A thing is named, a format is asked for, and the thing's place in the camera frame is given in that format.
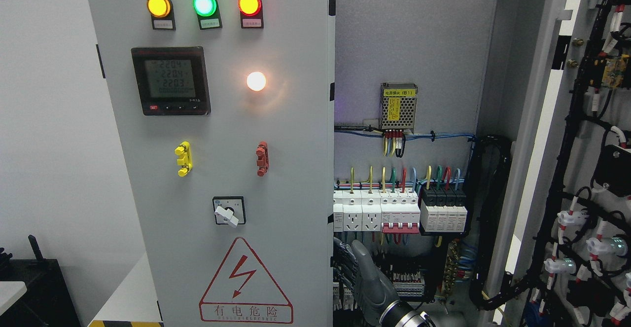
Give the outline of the dark grey robot left hand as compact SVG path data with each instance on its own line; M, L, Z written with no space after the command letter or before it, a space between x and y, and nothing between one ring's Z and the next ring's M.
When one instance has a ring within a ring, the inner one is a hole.
M387 307L399 300L392 282L374 264L371 253L359 240L346 244L333 239L334 275L353 293L366 323L376 327Z

